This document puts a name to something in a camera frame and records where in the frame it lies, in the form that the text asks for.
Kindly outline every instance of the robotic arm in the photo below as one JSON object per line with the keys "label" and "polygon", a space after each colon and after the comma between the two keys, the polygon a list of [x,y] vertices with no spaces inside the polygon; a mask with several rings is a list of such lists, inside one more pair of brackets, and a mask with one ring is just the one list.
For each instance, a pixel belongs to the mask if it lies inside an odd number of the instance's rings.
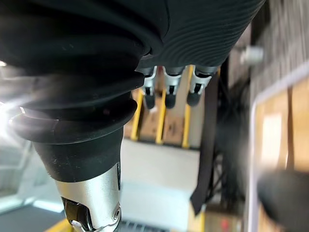
{"label": "robotic arm", "polygon": [[195,64],[196,104],[263,3],[1,1],[0,98],[21,107],[11,126],[33,142],[76,231],[115,231],[121,220],[120,146],[137,107],[130,91],[144,85],[151,96],[155,66],[165,66],[172,106],[184,66]]}

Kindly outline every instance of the gray floor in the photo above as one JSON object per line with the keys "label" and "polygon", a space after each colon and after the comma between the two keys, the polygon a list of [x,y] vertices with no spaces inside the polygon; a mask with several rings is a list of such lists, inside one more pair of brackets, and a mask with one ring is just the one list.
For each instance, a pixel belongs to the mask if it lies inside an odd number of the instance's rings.
{"label": "gray floor", "polygon": [[43,232],[64,218],[64,213],[25,206],[0,215],[0,225],[2,232]]}

